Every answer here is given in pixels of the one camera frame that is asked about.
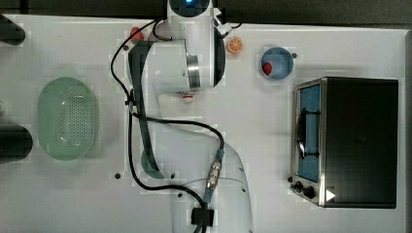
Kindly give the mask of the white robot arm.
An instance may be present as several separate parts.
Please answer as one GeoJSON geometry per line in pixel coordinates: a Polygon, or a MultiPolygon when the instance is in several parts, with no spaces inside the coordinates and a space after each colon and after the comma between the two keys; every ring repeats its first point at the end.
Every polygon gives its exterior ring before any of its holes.
{"type": "Polygon", "coordinates": [[[223,136],[190,132],[165,119],[158,98],[215,87],[222,79],[225,51],[213,0],[167,0],[168,41],[151,40],[128,54],[139,117],[142,167],[172,191],[173,233],[253,233],[252,205],[242,160],[223,136]]]}

